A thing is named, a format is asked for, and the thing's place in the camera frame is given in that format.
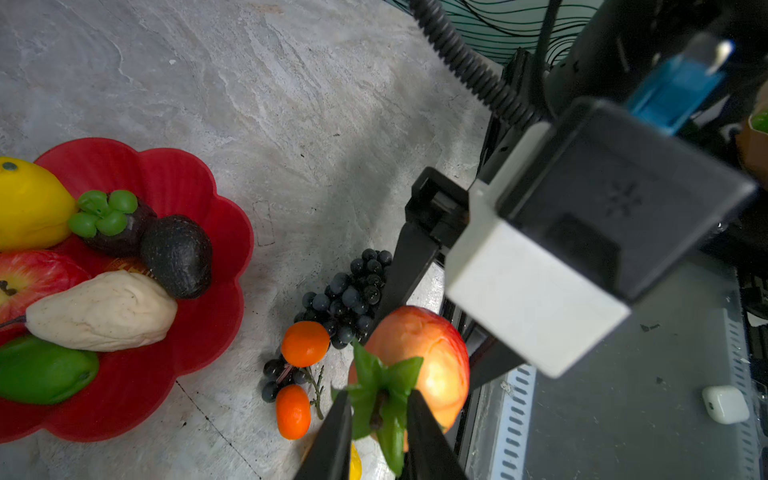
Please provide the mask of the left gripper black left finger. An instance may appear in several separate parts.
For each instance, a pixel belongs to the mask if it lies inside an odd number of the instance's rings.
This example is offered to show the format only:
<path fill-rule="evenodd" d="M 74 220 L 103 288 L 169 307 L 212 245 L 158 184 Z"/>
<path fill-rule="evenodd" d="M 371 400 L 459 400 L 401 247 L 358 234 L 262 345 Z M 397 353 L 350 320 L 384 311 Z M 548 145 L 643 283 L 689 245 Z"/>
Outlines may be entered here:
<path fill-rule="evenodd" d="M 352 442 L 352 409 L 346 390 L 340 391 L 302 461 L 295 480 L 346 480 Z"/>

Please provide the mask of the red fake mango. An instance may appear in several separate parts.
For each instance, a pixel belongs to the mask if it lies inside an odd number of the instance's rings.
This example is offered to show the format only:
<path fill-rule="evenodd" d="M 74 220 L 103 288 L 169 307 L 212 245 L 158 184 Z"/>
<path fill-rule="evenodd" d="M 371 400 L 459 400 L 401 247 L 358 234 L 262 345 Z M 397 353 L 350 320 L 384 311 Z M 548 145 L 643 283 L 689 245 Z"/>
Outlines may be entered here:
<path fill-rule="evenodd" d="M 409 449 L 407 405 L 418 391 L 443 432 L 455 423 L 470 386 L 469 355 L 458 330 L 425 308 L 402 306 L 367 342 L 352 344 L 344 390 L 352 408 L 352 438 L 373 437 L 399 476 Z"/>

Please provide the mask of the red flower-shaped fruit bowl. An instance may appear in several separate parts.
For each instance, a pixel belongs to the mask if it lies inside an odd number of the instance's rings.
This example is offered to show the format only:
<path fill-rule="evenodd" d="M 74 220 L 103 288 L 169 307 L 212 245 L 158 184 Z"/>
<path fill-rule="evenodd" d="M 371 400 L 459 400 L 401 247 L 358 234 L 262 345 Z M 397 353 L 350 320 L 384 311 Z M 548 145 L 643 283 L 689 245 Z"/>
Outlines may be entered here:
<path fill-rule="evenodd" d="M 179 301 L 163 341 L 101 355 L 95 380 L 60 404 L 1 402 L 4 443 L 39 430 L 75 442 L 111 439 L 157 410 L 178 377 L 205 368 L 231 345 L 244 315 L 239 279 L 251 261 L 253 228 L 239 206 L 218 194 L 208 166 L 183 150 L 139 152 L 117 140 L 84 138 L 58 145 L 36 162 L 75 197 L 88 190 L 129 190 L 161 217 L 189 217 L 213 244 L 211 287 L 197 299 Z"/>

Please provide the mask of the dark fake avocado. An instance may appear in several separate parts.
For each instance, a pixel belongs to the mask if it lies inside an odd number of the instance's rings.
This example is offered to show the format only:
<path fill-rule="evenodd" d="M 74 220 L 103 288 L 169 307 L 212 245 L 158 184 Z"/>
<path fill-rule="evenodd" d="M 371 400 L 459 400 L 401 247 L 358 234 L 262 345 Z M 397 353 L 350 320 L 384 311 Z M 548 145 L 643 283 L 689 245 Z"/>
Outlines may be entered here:
<path fill-rule="evenodd" d="M 154 220 L 142 237 L 139 252 L 156 281 L 176 299 L 199 298 L 212 285 L 212 241 L 184 215 Z"/>

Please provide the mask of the large yellow fake lemon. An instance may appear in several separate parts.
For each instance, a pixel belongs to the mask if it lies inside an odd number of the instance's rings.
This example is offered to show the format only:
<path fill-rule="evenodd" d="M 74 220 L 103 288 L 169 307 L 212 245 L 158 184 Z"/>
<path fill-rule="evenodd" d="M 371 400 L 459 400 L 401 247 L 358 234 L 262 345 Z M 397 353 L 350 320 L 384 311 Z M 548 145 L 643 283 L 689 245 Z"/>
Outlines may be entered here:
<path fill-rule="evenodd" d="M 58 178 L 34 163 L 1 159 L 1 250 L 47 249 L 71 235 L 76 201 Z"/>

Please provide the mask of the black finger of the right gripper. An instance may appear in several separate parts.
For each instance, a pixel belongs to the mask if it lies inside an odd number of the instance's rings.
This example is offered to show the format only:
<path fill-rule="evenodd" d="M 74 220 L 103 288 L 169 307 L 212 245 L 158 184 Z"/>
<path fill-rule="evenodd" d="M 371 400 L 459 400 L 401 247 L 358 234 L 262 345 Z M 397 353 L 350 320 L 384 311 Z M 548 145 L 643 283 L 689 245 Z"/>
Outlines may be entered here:
<path fill-rule="evenodd" d="M 433 263 L 444 264 L 468 223 L 468 192 L 435 168 L 425 168 L 411 187 L 376 323 L 406 304 Z"/>

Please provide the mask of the red fake apple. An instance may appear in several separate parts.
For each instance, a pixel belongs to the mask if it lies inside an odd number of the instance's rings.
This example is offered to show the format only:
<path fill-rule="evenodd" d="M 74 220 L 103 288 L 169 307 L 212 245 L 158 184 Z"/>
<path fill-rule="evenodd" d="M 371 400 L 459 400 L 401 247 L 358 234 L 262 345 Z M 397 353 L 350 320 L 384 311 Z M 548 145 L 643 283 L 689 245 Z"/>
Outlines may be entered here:
<path fill-rule="evenodd" d="M 22 323 L 35 336 L 56 341 L 71 321 L 77 288 L 92 275 L 74 260 L 48 250 L 1 255 L 1 324 Z"/>

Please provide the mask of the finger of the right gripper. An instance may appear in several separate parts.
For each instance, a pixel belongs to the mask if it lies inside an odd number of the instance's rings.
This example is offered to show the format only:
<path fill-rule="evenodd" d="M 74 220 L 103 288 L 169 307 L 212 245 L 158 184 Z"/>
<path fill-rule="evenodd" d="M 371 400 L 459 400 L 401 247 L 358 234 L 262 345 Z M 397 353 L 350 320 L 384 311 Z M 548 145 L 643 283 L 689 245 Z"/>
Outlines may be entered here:
<path fill-rule="evenodd" d="M 469 391 L 473 392 L 525 364 L 525 359 L 503 342 L 490 336 L 469 357 Z"/>

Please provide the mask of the cream fake pear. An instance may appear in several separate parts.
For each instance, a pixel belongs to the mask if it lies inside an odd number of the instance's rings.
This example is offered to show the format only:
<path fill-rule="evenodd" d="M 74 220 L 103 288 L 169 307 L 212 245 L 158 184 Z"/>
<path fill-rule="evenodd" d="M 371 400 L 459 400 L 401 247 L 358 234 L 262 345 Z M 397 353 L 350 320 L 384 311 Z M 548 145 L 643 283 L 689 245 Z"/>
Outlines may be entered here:
<path fill-rule="evenodd" d="M 162 341 L 177 311 L 176 300 L 155 280 L 117 270 L 42 298 L 1 326 L 21 324 L 69 349 L 114 352 Z"/>

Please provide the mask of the green fake lime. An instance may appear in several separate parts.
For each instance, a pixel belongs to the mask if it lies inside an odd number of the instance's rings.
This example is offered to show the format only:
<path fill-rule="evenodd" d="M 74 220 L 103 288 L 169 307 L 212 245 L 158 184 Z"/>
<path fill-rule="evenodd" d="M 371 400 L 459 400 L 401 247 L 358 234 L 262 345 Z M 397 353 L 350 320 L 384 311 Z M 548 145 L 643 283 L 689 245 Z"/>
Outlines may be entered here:
<path fill-rule="evenodd" d="M 65 348 L 32 335 L 1 347 L 1 397 L 55 405 L 85 389 L 98 375 L 98 355 Z"/>

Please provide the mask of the dark maroon fake fruit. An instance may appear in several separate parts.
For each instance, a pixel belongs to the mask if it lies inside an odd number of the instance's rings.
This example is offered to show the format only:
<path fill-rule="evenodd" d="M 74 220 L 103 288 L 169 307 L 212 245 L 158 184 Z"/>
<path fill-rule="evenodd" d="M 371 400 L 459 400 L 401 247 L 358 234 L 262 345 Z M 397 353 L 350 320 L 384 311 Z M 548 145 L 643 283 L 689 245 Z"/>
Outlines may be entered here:
<path fill-rule="evenodd" d="M 128 190 L 90 190 L 77 200 L 68 227 L 91 249 L 112 257 L 137 257 L 155 211 Z"/>

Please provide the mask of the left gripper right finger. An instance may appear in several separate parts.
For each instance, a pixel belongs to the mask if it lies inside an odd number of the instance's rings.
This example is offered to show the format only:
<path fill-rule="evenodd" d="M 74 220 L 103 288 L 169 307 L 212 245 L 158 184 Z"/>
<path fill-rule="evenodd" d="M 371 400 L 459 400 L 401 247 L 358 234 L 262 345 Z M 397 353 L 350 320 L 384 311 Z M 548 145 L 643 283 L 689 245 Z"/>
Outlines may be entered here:
<path fill-rule="evenodd" d="M 407 433 L 409 451 L 401 479 L 467 480 L 441 427 L 416 389 L 408 399 Z"/>

